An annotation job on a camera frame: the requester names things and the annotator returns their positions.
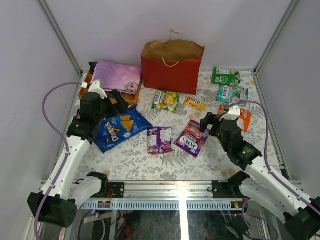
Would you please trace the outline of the orange snack packet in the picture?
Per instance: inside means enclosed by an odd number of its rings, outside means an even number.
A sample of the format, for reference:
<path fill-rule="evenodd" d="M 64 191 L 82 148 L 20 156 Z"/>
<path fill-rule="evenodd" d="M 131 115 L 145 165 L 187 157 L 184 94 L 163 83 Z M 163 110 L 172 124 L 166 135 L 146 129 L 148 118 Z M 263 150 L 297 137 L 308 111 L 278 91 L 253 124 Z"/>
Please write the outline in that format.
<path fill-rule="evenodd" d="M 227 104 L 221 104 L 219 106 L 219 110 L 218 110 L 218 115 L 223 115 L 224 112 L 226 111 L 225 106 L 227 106 Z M 237 125 L 240 127 L 240 129 L 247 133 L 249 126 L 250 126 L 250 122 L 251 122 L 251 118 L 252 118 L 252 113 L 250 111 L 247 111 L 245 109 L 240 109 L 240 117 L 237 120 Z"/>

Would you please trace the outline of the blue Oreo snack bag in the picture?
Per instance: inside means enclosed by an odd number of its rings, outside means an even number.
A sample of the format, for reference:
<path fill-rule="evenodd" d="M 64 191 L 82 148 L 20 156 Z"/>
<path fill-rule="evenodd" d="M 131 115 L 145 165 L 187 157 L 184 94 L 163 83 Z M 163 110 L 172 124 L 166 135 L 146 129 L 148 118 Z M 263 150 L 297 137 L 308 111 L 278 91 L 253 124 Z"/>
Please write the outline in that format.
<path fill-rule="evenodd" d="M 152 126 L 138 112 L 137 105 L 134 105 L 128 108 L 126 113 L 104 119 L 99 124 L 99 132 L 93 142 L 102 153 L 105 153 Z"/>

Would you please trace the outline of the purple Fox's berries bag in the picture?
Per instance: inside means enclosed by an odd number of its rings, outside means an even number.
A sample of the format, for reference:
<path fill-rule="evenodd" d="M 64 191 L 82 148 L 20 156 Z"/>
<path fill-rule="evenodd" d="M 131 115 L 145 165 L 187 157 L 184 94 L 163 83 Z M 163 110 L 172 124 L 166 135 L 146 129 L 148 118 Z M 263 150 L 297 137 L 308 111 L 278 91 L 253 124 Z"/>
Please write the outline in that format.
<path fill-rule="evenodd" d="M 200 127 L 201 124 L 199 122 L 190 120 L 180 136 L 174 141 L 176 146 L 195 158 L 198 157 L 210 133 L 208 128 L 201 132 Z"/>

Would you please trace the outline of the teal Fox's candy bag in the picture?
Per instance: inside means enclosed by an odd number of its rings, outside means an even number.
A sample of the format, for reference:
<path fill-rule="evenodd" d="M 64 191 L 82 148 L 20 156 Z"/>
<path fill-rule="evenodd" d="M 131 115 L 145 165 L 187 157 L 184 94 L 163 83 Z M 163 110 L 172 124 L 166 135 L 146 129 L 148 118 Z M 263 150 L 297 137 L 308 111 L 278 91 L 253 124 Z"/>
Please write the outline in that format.
<path fill-rule="evenodd" d="M 216 100 L 222 103 L 234 104 L 248 100 L 249 89 L 241 86 L 221 85 Z"/>

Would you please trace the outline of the yellow M&M's packet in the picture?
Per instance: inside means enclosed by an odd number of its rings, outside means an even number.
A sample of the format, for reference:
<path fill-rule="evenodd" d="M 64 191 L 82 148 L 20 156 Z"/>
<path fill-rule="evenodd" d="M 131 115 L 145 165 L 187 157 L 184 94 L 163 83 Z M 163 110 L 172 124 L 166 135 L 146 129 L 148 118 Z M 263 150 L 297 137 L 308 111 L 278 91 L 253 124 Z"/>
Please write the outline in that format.
<path fill-rule="evenodd" d="M 185 98 L 184 104 L 201 112 L 204 111 L 207 106 L 204 102 L 201 102 L 191 96 L 187 96 Z"/>

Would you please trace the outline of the green candy packet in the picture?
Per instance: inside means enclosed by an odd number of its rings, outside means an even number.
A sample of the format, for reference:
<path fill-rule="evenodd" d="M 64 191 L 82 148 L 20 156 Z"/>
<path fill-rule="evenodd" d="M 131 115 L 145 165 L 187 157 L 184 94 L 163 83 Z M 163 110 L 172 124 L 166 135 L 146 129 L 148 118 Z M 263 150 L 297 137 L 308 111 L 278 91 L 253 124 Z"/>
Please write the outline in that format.
<path fill-rule="evenodd" d="M 212 84 L 235 86 L 241 82 L 239 71 L 215 67 L 212 73 Z"/>

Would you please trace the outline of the yellow green Fox's candy bag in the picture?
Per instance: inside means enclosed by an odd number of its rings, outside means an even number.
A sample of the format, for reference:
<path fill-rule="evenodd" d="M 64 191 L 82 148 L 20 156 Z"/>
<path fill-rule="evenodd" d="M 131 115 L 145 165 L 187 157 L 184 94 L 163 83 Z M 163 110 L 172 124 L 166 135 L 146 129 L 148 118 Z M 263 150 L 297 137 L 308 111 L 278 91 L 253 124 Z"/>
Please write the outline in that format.
<path fill-rule="evenodd" d="M 175 113 L 180 101 L 179 92 L 157 90 L 152 102 L 152 109 L 166 110 Z"/>

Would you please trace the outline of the purple white candy bag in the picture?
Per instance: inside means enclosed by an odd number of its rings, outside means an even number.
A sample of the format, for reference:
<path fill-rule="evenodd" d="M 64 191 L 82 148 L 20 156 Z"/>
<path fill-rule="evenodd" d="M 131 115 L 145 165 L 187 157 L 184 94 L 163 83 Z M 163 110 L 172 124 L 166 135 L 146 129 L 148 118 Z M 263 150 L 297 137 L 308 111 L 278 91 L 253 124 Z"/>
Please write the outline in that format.
<path fill-rule="evenodd" d="M 172 128 L 151 127 L 147 130 L 147 152 L 151 155 L 173 152 Z"/>

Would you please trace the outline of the red paper bag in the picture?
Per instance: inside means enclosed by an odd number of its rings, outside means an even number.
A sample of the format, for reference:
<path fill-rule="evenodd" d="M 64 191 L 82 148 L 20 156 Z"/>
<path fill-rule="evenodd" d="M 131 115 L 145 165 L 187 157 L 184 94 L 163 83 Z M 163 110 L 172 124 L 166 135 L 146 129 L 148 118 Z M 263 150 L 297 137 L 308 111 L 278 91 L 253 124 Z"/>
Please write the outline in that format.
<path fill-rule="evenodd" d="M 204 52 L 184 38 L 148 42 L 140 55 L 144 87 L 195 95 Z"/>

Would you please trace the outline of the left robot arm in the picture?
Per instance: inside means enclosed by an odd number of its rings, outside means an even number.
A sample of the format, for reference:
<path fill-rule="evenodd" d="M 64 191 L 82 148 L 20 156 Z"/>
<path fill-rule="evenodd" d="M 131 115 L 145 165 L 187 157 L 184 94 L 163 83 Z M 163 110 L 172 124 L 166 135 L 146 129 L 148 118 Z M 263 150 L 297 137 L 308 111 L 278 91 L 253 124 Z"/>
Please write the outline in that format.
<path fill-rule="evenodd" d="M 90 172 L 83 182 L 72 188 L 76 171 L 100 131 L 100 123 L 124 114 L 129 103 L 117 90 L 111 99 L 104 91 L 89 91 L 80 100 L 80 108 L 66 133 L 66 143 L 49 179 L 38 193 L 30 193 L 27 203 L 39 222 L 68 228 L 81 205 L 93 195 L 105 197 L 110 190 L 103 173 Z"/>

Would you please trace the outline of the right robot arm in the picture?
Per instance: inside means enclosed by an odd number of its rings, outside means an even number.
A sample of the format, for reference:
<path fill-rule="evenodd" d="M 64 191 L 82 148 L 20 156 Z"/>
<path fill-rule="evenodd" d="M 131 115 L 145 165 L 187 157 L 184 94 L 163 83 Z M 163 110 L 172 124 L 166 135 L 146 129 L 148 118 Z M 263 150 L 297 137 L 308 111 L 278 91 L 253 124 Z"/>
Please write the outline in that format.
<path fill-rule="evenodd" d="M 211 125 L 230 161 L 241 170 L 228 184 L 233 197 L 248 197 L 273 213 L 295 240 L 309 240 L 320 231 L 320 199 L 301 191 L 266 163 L 262 153 L 245 141 L 233 114 L 209 112 L 200 121 L 200 131 Z"/>

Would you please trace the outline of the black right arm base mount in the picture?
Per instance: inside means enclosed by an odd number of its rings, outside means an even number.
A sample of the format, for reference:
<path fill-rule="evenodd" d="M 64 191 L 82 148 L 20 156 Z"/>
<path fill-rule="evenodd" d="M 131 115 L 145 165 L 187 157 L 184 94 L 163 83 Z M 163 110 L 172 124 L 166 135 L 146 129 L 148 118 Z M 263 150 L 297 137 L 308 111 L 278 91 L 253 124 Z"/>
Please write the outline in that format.
<path fill-rule="evenodd" d="M 214 199 L 242 199 L 244 195 L 240 191 L 243 180 L 212 181 L 212 194 Z"/>

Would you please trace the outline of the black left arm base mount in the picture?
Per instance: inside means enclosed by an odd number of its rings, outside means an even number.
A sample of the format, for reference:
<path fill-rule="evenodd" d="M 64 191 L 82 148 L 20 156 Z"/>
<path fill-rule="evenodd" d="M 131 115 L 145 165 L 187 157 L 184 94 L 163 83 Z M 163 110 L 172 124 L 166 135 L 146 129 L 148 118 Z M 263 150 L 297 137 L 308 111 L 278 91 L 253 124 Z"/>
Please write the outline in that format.
<path fill-rule="evenodd" d="M 122 199 L 125 193 L 124 182 L 111 182 L 108 185 L 107 192 L 100 195 L 100 198 Z"/>

